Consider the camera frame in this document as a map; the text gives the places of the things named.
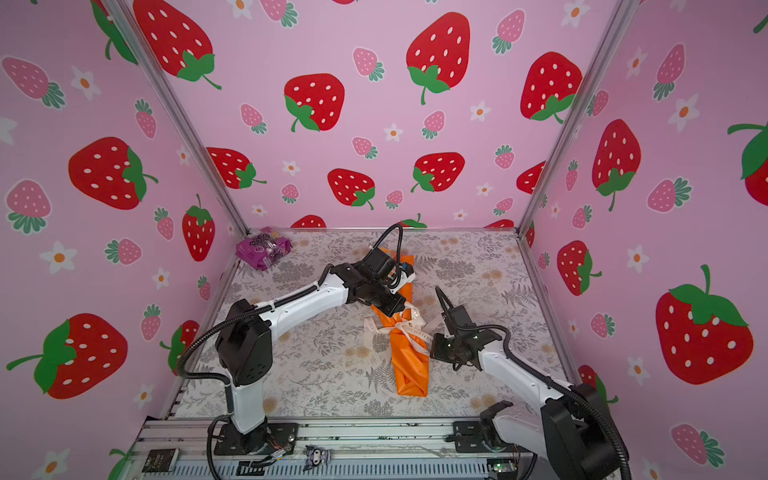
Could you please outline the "orange wrapping paper sheet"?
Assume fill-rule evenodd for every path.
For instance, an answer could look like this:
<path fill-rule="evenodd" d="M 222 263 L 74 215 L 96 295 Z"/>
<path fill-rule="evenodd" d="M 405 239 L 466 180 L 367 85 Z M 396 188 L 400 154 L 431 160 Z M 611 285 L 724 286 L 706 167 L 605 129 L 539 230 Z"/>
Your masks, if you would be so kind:
<path fill-rule="evenodd" d="M 413 284 L 410 283 L 400 290 L 407 302 L 413 304 Z M 397 314 L 387 317 L 375 307 L 372 307 L 374 322 L 377 328 L 392 327 L 401 318 Z M 426 397 L 429 388 L 430 356 L 416 353 L 406 338 L 399 331 L 390 334 L 375 335 L 375 340 L 384 340 L 389 346 L 391 364 L 394 368 L 394 377 L 397 393 L 400 396 Z"/>

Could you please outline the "white ribbon strip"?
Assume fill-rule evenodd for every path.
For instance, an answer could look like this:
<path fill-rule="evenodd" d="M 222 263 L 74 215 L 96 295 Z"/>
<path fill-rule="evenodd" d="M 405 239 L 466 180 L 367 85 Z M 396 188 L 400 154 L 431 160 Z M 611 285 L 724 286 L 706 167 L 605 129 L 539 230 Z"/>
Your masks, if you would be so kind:
<path fill-rule="evenodd" d="M 382 328 L 376 327 L 373 317 L 365 318 L 363 321 L 365 346 L 367 348 L 372 347 L 375 335 L 385 335 L 390 334 L 392 331 L 399 331 L 416 353 L 429 356 L 433 337 L 424 330 L 427 322 L 422 317 L 419 309 L 410 302 L 406 302 L 405 310 L 398 312 L 398 315 L 401 318 L 400 321 L 397 321 L 392 327 Z"/>

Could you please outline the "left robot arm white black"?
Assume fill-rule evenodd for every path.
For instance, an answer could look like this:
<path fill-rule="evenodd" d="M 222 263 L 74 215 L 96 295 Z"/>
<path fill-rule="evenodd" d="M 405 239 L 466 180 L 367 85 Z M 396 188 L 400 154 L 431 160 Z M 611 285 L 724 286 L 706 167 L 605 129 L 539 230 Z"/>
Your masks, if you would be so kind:
<path fill-rule="evenodd" d="M 177 360 L 176 372 L 187 380 L 214 380 L 224 387 L 227 411 L 219 445 L 227 452 L 254 453 L 274 443 L 263 409 L 263 378 L 274 363 L 273 343 L 294 327 L 328 310 L 361 303 L 388 317 L 405 310 L 400 290 L 415 279 L 413 265 L 402 259 L 404 227 L 390 226 L 365 256 L 354 263 L 328 264 L 318 280 L 285 296 L 254 305 L 245 300 L 194 340 Z M 224 373 L 187 368 L 193 353 L 211 338 Z"/>

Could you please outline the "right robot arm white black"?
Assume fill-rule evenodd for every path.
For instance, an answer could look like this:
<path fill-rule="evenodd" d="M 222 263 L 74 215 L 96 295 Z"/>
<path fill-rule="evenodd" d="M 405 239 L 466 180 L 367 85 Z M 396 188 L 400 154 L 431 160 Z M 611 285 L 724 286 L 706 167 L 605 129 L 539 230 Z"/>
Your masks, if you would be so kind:
<path fill-rule="evenodd" d="M 511 331 L 498 324 L 477 325 L 466 308 L 453 304 L 439 287 L 447 335 L 437 334 L 430 356 L 454 370 L 472 366 L 503 382 L 539 412 L 525 421 L 499 403 L 483 417 L 488 442 L 519 445 L 547 459 L 560 479 L 606 479 L 617 472 L 630 479 L 630 455 L 606 400 L 588 383 L 557 380 L 513 353 Z"/>

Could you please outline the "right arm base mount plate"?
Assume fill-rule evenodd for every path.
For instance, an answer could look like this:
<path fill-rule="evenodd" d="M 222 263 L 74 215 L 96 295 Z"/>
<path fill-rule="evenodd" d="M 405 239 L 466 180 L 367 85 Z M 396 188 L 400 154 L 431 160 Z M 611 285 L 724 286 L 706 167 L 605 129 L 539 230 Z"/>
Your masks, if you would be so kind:
<path fill-rule="evenodd" d="M 453 422 L 445 441 L 452 443 L 458 453 L 529 453 L 521 446 L 502 441 L 480 420 Z"/>

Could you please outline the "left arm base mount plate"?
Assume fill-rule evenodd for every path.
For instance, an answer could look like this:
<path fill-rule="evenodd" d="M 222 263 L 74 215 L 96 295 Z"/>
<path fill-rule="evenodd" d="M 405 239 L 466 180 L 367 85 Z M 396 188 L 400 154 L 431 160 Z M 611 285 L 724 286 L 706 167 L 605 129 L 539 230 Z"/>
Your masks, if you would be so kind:
<path fill-rule="evenodd" d="M 226 423 L 215 436 L 213 452 L 219 456 L 291 454 L 298 430 L 298 423 L 267 422 L 243 434 L 231 423 Z"/>

